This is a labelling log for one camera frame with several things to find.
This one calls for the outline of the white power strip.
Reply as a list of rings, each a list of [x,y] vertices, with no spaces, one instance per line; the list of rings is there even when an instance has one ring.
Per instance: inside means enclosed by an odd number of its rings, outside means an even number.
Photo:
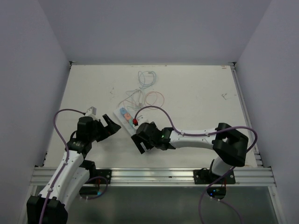
[[[124,115],[121,115],[120,113],[120,108],[122,107],[119,107],[117,109],[114,110],[114,115],[117,117],[117,119],[119,120],[119,122],[121,123],[121,125],[124,127],[124,129],[129,133],[130,136],[134,135],[136,133],[136,129],[134,129],[130,124],[129,124],[129,120],[130,119],[126,119],[124,117]]]

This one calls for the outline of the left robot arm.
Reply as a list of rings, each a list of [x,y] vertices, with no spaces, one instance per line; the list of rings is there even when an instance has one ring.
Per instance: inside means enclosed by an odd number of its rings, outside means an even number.
[[[106,122],[85,112],[78,119],[73,137],[64,142],[65,152],[53,176],[37,196],[27,200],[27,218],[29,224],[65,224],[69,207],[85,183],[102,179],[97,176],[95,163],[85,160],[93,142],[100,142],[117,133],[121,126],[113,122],[106,114]]]

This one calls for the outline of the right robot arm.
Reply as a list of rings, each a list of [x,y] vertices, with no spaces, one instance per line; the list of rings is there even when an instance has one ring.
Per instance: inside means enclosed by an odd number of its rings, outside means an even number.
[[[159,130],[154,122],[142,123],[131,136],[141,154],[153,148],[168,150],[178,148],[204,148],[213,150],[217,158],[208,169],[195,173],[199,181],[196,184],[222,183],[225,173],[233,167],[244,167],[248,137],[226,123],[219,123],[215,129],[206,129],[200,133],[187,133],[166,127]]]

